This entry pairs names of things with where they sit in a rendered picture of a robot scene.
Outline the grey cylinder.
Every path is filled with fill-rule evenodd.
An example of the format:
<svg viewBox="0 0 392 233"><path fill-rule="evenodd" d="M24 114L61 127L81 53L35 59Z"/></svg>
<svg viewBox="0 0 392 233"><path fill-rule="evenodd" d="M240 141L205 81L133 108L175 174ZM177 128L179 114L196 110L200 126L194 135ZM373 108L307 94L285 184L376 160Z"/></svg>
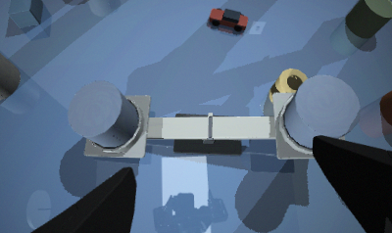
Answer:
<svg viewBox="0 0 392 233"><path fill-rule="evenodd" d="M21 81L20 71L0 53L0 100L11 96Z"/></svg>

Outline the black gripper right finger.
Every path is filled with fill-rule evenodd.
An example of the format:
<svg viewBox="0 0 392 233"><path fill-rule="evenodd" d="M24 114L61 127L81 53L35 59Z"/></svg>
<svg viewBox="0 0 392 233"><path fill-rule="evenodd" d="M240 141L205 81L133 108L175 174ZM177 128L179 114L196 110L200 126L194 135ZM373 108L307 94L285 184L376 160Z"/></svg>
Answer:
<svg viewBox="0 0 392 233"><path fill-rule="evenodd" d="M392 151L319 135L313 155L367 233L392 233Z"/></svg>

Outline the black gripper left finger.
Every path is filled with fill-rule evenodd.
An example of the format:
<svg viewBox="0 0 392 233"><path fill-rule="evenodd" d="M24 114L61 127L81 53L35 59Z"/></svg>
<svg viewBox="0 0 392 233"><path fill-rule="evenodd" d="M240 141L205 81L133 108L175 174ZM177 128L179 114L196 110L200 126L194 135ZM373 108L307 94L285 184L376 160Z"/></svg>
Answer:
<svg viewBox="0 0 392 233"><path fill-rule="evenodd" d="M72 206L30 233L130 233L137 182L121 168Z"/></svg>

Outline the blue block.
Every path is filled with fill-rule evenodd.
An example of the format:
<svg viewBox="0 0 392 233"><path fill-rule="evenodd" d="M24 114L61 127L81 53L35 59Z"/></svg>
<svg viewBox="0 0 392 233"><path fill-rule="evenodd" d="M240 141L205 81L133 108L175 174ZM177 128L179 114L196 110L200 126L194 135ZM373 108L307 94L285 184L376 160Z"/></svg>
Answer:
<svg viewBox="0 0 392 233"><path fill-rule="evenodd" d="M42 0L11 0L8 15L19 28L40 25Z"/></svg>

